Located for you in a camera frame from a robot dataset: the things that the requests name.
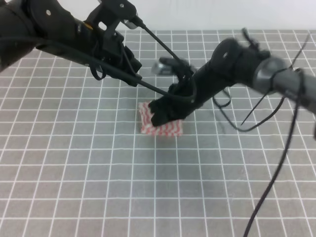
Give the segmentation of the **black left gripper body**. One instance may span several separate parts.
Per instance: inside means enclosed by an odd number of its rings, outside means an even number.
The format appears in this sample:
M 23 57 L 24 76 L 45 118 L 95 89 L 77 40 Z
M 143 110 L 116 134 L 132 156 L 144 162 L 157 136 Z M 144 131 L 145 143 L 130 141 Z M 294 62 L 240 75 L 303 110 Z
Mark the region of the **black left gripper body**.
M 136 15 L 136 7 L 127 0 L 101 0 L 99 2 L 100 4 L 83 22 L 83 34 L 90 47 L 88 52 L 94 58 L 116 68 L 120 73 L 116 74 L 104 66 L 89 63 L 91 73 L 97 80 L 111 76 L 136 87 L 138 81 L 142 79 L 137 74 L 142 64 L 123 44 L 123 35 L 116 31 L 122 20 L 130 20 Z M 121 73 L 128 74 L 134 79 L 127 79 Z

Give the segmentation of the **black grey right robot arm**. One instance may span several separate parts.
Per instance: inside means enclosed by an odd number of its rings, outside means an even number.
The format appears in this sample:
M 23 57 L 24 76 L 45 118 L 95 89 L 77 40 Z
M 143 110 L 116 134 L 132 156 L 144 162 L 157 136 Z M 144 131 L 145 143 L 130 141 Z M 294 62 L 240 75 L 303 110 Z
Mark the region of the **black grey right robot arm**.
M 302 70 L 294 70 L 269 51 L 260 50 L 246 29 L 242 33 L 250 43 L 249 47 L 234 38 L 227 38 L 218 44 L 211 59 L 198 70 L 185 60 L 159 59 L 153 67 L 155 74 L 176 75 L 179 81 L 169 87 L 169 96 L 149 104 L 153 126 L 185 119 L 217 93 L 237 83 L 262 94 L 278 92 L 293 101 L 299 98 L 302 107 L 316 112 L 316 78 L 305 76 L 301 79 L 304 76 Z

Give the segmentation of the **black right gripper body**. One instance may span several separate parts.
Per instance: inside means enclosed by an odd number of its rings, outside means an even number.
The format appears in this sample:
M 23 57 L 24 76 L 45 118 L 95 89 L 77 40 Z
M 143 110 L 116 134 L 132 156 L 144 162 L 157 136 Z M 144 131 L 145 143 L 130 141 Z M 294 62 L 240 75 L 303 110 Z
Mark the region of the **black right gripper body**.
M 169 87 L 168 93 L 190 96 L 193 93 L 193 89 L 189 84 L 174 83 Z M 153 115 L 151 118 L 153 126 L 162 126 L 171 121 L 185 119 L 197 108 L 198 105 L 196 103 L 181 102 L 166 96 L 162 96 L 149 103 L 149 109 Z

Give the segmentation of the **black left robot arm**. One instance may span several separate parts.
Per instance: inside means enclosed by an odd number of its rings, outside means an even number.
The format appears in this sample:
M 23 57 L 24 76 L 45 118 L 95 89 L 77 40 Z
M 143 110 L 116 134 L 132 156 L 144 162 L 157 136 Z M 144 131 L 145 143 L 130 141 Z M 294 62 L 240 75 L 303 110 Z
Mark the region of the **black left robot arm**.
M 137 86 L 142 65 L 116 30 L 136 15 L 126 0 L 102 0 L 84 21 L 56 0 L 1 1 L 0 68 L 38 49 L 87 66 L 97 80 L 110 76 Z

